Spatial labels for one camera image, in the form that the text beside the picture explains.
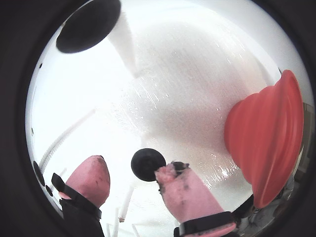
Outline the pink foam gripper finger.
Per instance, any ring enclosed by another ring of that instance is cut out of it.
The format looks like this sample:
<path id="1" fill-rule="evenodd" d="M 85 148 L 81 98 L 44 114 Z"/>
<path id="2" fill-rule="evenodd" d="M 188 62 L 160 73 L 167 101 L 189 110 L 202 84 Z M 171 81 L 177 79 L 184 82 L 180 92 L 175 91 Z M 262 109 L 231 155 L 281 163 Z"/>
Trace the pink foam gripper finger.
<path id="1" fill-rule="evenodd" d="M 110 194 L 110 174 L 104 158 L 85 159 L 66 182 L 54 173 L 52 184 L 59 193 L 63 219 L 76 237 L 103 237 L 100 207 Z"/>
<path id="2" fill-rule="evenodd" d="M 230 237 L 236 228 L 225 211 L 188 163 L 173 161 L 155 171 L 163 202 L 178 221 L 175 237 Z"/>

